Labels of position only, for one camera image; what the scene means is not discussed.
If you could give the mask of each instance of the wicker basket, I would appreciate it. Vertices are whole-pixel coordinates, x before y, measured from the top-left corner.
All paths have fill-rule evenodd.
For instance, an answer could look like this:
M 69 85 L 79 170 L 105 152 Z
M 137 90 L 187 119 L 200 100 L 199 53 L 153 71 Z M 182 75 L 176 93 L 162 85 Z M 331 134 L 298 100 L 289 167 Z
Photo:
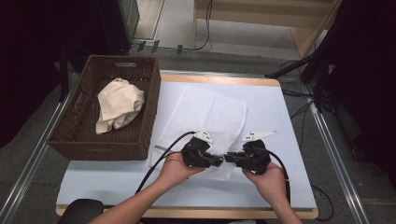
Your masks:
M 98 93 L 114 78 L 145 93 L 139 115 L 127 126 L 96 134 Z M 72 161 L 138 161 L 148 157 L 161 76 L 156 58 L 92 55 L 47 143 Z

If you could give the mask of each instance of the white cloth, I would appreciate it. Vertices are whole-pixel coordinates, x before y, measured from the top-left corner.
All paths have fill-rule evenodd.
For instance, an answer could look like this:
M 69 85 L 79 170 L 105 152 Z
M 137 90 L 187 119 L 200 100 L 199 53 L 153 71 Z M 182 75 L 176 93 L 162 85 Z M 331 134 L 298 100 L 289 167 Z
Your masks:
M 214 92 L 186 87 L 174 114 L 152 150 L 150 165 L 152 166 L 183 133 L 191 131 L 210 134 L 213 144 L 209 144 L 208 153 L 218 155 L 226 153 L 242 131 L 246 113 L 245 103 Z M 192 135 L 181 139 L 172 151 L 180 151 L 191 138 Z M 156 169 L 161 170 L 162 167 L 163 161 Z M 193 177 L 225 181 L 230 178 L 232 170 L 232 163 L 223 162 L 220 167 L 212 166 Z
M 96 133 L 109 132 L 112 127 L 122 128 L 139 114 L 145 102 L 144 92 L 127 80 L 116 78 L 98 94 L 100 104 Z

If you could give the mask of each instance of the person's hand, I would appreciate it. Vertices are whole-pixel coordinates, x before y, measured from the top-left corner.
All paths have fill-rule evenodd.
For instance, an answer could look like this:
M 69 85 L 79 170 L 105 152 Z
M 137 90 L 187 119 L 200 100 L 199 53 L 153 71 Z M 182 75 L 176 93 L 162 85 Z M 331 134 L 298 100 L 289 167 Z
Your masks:
M 204 169 L 187 166 L 183 161 L 181 153 L 174 153 L 166 157 L 157 181 L 168 188 L 172 188 L 183 183 L 191 175 L 202 172 Z
M 286 199 L 285 176 L 282 168 L 270 162 L 267 170 L 262 175 L 255 175 L 249 170 L 242 170 L 242 173 L 257 188 L 260 195 L 269 204 L 274 204 L 277 200 Z

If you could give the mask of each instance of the person's arm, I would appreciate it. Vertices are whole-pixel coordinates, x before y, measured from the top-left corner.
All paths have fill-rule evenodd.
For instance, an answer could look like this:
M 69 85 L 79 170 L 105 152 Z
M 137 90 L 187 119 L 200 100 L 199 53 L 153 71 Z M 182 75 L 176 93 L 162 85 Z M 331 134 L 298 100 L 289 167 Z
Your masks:
M 285 176 L 279 166 L 270 162 L 262 175 L 255 175 L 249 170 L 242 170 L 242 172 L 256 186 L 264 200 L 273 207 L 281 223 L 303 223 L 288 202 Z
M 90 223 L 135 224 L 166 191 L 203 170 L 204 168 L 186 166 L 180 153 L 169 155 L 160 175 L 152 184 L 104 212 Z

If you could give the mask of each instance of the wooden desk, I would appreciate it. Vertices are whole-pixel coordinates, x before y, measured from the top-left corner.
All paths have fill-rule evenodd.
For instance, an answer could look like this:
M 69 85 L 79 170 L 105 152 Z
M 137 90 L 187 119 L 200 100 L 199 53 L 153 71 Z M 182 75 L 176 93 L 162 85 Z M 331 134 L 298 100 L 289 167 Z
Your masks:
M 291 179 L 291 206 L 300 218 L 313 219 L 318 209 L 306 175 L 304 163 L 292 129 L 279 83 L 274 79 L 186 76 L 164 74 L 151 136 L 150 150 L 155 143 L 186 85 L 233 97 L 247 104 L 247 119 L 242 136 L 251 130 L 276 130 L 265 138 L 267 148 L 274 151 L 288 169 Z M 235 143 L 237 151 L 242 143 Z M 134 194 L 147 170 L 146 161 L 71 161 L 64 175 L 57 202 L 62 215 L 68 204 L 78 198 L 92 198 L 107 205 L 120 203 Z M 153 172 L 146 185 L 157 176 Z M 190 178 L 166 192 L 144 217 L 178 218 L 275 218 L 276 214 L 262 199 L 253 184 L 233 169 L 229 181 Z
M 195 20 L 205 20 L 209 0 L 194 1 Z M 211 20 L 290 27 L 303 58 L 330 28 L 340 4 L 341 0 L 214 0 Z

